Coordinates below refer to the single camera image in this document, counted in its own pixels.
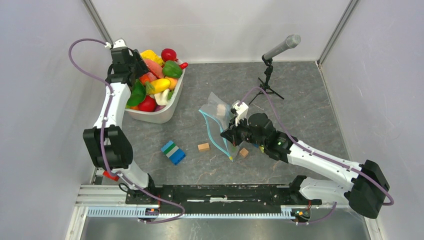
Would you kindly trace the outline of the small red toy chili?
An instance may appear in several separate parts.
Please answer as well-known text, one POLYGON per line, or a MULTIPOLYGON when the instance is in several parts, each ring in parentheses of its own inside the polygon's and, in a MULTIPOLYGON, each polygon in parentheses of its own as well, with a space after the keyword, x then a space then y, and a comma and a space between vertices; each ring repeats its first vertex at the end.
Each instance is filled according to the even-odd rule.
POLYGON ((187 67, 188 67, 188 63, 187 62, 183 62, 183 63, 181 63, 180 65, 179 65, 179 67, 182 69, 182 70, 184 70, 184 69, 186 69, 187 67))

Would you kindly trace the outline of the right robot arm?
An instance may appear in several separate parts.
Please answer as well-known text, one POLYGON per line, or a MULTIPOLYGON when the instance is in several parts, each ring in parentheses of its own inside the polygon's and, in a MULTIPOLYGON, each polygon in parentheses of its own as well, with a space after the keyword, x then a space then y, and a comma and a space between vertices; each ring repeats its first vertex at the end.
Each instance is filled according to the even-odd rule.
POLYGON ((298 177, 289 189, 295 204, 306 200, 339 202, 358 214, 376 219, 386 202, 390 185, 380 166, 367 159, 364 163, 335 157, 317 150, 303 141, 276 130, 265 113, 255 113, 239 123, 231 122, 220 134, 234 146, 243 142, 257 145, 273 160, 314 171, 326 180, 298 177))

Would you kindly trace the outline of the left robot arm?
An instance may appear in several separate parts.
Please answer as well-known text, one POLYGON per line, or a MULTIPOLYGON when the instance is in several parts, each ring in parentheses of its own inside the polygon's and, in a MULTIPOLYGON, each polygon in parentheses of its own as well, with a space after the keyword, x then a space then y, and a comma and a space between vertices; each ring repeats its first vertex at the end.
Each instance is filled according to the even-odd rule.
POLYGON ((115 43, 110 51, 105 100, 94 126, 83 131, 83 140, 95 167, 123 180, 128 195, 151 204, 157 198, 155 184, 136 166, 132 145, 121 128, 126 107, 134 107, 147 97, 138 78, 149 70, 137 50, 115 43))

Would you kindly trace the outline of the clear zip top bag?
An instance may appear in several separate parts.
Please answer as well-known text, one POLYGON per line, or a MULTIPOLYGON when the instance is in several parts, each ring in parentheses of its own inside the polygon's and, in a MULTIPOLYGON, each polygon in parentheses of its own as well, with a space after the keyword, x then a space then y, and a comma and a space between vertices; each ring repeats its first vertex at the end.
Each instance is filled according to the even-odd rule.
POLYGON ((198 110, 200 114, 203 116, 206 124, 207 135, 210 142, 221 152, 223 152, 230 161, 234 161, 237 154, 230 154, 229 152, 229 144, 230 142, 221 137, 221 133, 226 130, 229 126, 230 120, 233 118, 233 114, 231 113, 231 105, 227 104, 223 100, 221 100, 216 94, 211 92, 207 98, 206 104, 202 105, 202 107, 198 110), (223 104, 227 107, 227 112, 225 117, 217 116, 217 105, 223 104))

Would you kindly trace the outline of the orange toy carrot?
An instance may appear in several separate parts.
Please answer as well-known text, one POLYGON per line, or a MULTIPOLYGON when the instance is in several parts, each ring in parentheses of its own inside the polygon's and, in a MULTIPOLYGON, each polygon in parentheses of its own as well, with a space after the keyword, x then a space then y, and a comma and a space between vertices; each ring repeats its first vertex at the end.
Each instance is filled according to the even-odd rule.
POLYGON ((144 75, 142 75, 140 78, 139 78, 139 81, 141 82, 141 84, 143 85, 143 86, 145 86, 146 85, 146 83, 151 83, 152 81, 154 81, 154 80, 157 80, 158 78, 152 73, 152 72, 148 72, 148 73, 146 73, 146 74, 144 74, 144 75))

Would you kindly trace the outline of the white toy radish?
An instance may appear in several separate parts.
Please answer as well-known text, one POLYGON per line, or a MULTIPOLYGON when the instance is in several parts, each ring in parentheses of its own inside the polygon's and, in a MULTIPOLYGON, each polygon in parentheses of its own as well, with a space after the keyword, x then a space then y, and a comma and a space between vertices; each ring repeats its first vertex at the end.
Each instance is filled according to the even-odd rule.
POLYGON ((158 106, 166 106, 169 102, 168 100, 169 93, 170 93, 170 90, 168 88, 162 92, 155 93, 153 96, 154 96, 156 104, 158 106))

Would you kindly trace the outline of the green toy bell pepper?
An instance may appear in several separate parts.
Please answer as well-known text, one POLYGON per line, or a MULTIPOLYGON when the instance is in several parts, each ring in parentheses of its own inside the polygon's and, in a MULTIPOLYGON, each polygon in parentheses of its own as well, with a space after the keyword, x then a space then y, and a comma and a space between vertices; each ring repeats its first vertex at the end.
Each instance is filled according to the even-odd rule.
POLYGON ((178 79, 183 74, 183 70, 175 61, 168 60, 162 68, 162 73, 166 77, 178 79))

